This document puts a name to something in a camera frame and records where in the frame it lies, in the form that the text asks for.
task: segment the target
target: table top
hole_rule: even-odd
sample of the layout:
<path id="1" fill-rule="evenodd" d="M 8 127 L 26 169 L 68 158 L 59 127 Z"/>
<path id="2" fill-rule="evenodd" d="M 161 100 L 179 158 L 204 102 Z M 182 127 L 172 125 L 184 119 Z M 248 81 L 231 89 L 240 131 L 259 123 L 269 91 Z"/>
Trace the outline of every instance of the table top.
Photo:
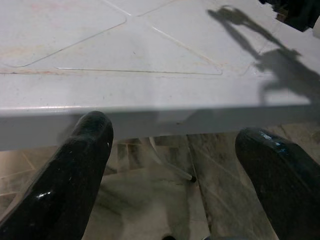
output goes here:
<path id="1" fill-rule="evenodd" d="M 320 39 L 257 0 L 1 4 L 0 150 L 59 144 L 91 110 L 117 139 L 318 116 Z"/>

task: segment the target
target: marble floor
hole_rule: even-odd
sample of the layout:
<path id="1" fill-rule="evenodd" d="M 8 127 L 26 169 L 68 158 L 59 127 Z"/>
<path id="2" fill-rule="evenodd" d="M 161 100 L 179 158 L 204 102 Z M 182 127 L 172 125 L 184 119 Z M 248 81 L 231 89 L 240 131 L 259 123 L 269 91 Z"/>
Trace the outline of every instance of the marble floor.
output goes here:
<path id="1" fill-rule="evenodd" d="M 299 144 L 320 163 L 320 125 L 267 128 Z M 211 235 L 277 240 L 235 154 L 237 132 L 156 137 L 171 164 L 197 176 L 179 178 L 151 160 L 138 139 L 115 142 L 83 240 L 201 240 Z M 0 152 L 0 214 L 57 147 Z"/>

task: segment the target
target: floor tile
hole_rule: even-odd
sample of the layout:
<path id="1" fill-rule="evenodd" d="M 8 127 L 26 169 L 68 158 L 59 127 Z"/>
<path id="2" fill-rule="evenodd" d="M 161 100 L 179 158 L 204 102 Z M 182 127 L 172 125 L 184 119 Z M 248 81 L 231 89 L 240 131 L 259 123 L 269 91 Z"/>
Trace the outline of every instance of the floor tile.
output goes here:
<path id="1" fill-rule="evenodd" d="M 111 153 L 106 166 L 104 169 L 103 175 L 116 174 L 118 169 L 118 145 L 112 144 Z"/>
<path id="2" fill-rule="evenodd" d="M 0 151 L 0 177 L 32 170 L 22 152 Z"/>
<path id="3" fill-rule="evenodd" d="M 177 168 L 194 175 L 191 154 L 187 146 L 167 147 L 156 146 L 159 157 Z"/>
<path id="4" fill-rule="evenodd" d="M 130 169 L 140 169 L 154 163 L 152 149 L 145 145 L 127 145 Z"/>
<path id="5" fill-rule="evenodd" d="M 183 147 L 188 145 L 188 140 L 185 135 L 156 136 L 154 143 L 156 146 Z"/>
<path id="6" fill-rule="evenodd" d="M 29 180 L 35 173 L 36 171 L 34 170 L 28 170 L 1 177 L 0 195 L 20 192 L 29 183 Z"/>
<path id="7" fill-rule="evenodd" d="M 117 172 L 123 173 L 130 170 L 128 145 L 118 144 L 117 146 Z"/>
<path id="8" fill-rule="evenodd" d="M 200 139 L 197 139 L 195 143 L 192 135 L 188 136 L 188 138 L 190 139 L 189 142 L 197 147 L 198 150 L 202 151 L 210 159 L 214 160 L 217 164 L 235 177 L 239 177 L 238 168 L 236 165 L 236 136 L 236 132 L 199 134 L 195 137 Z"/>
<path id="9" fill-rule="evenodd" d="M 193 147 L 192 144 L 190 146 L 212 235 L 246 237 L 250 240 L 275 239 L 271 225 L 266 224 L 269 222 L 268 218 L 254 189 L 244 184 L 239 174 L 235 175 L 229 167 L 225 167 L 226 164 L 217 159 L 219 155 L 205 154 L 205 151 L 198 147 Z M 225 151 L 225 154 L 232 151 L 230 147 L 217 149 L 219 146 L 220 144 L 216 144 L 212 150 L 218 151 L 221 156 L 222 151 Z M 228 160 L 234 163 L 237 171 L 244 171 L 237 165 L 236 158 Z"/>
<path id="10" fill-rule="evenodd" d="M 197 197 L 196 186 L 160 165 L 104 176 L 83 240 L 200 240 L 209 229 L 192 210 Z"/>
<path id="11" fill-rule="evenodd" d="M 25 149 L 23 150 L 23 154 L 34 169 L 38 170 L 53 156 L 57 149 L 57 146 Z"/>
<path id="12" fill-rule="evenodd" d="M 5 210 L 8 208 L 12 200 L 15 198 L 15 193 L 9 193 L 0 195 L 0 217 L 5 212 Z"/>
<path id="13" fill-rule="evenodd" d="M 133 144 L 133 145 L 141 145 L 141 141 L 139 138 L 130 138 L 130 139 L 122 139 L 116 142 L 117 144 Z"/>

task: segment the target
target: white plastic leg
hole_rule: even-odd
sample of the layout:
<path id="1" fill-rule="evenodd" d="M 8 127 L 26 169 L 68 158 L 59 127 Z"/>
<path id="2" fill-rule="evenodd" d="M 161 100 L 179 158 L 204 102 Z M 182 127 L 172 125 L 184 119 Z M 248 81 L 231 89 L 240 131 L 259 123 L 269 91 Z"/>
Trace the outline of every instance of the white plastic leg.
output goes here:
<path id="1" fill-rule="evenodd" d="M 155 140 L 153 137 L 145 137 L 145 138 L 140 138 L 140 141 L 142 142 L 142 144 L 146 145 L 147 147 L 149 147 L 151 149 L 150 153 L 151 153 L 151 158 L 158 164 L 161 164 L 163 166 L 165 166 L 166 168 L 172 170 L 173 172 L 175 172 L 177 175 L 179 175 L 180 177 L 189 180 L 191 182 L 195 182 L 197 179 L 195 176 L 181 170 L 180 168 L 172 165 L 171 163 L 167 162 L 165 159 L 162 159 L 156 148 L 155 148 Z"/>

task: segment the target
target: dark object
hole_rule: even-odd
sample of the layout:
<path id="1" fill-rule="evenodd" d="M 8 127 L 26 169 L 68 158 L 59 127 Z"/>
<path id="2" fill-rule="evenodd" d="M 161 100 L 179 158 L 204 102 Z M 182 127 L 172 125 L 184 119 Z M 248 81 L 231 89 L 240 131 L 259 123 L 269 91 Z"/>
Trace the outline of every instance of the dark object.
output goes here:
<path id="1" fill-rule="evenodd" d="M 81 240 L 113 143 L 102 113 L 83 116 L 71 136 L 0 223 L 1 240 Z"/>
<path id="2" fill-rule="evenodd" d="M 297 144 L 242 130 L 236 155 L 280 240 L 320 239 L 320 166 Z"/>
<path id="3" fill-rule="evenodd" d="M 165 236 L 162 240 L 176 240 L 173 236 Z"/>
<path id="4" fill-rule="evenodd" d="M 190 182 L 195 183 L 197 181 L 197 178 L 195 176 L 192 176 Z"/>
<path id="5" fill-rule="evenodd" d="M 319 0 L 259 0 L 260 3 L 269 3 L 275 12 L 277 19 L 285 24 L 304 31 L 313 28 L 320 16 Z"/>

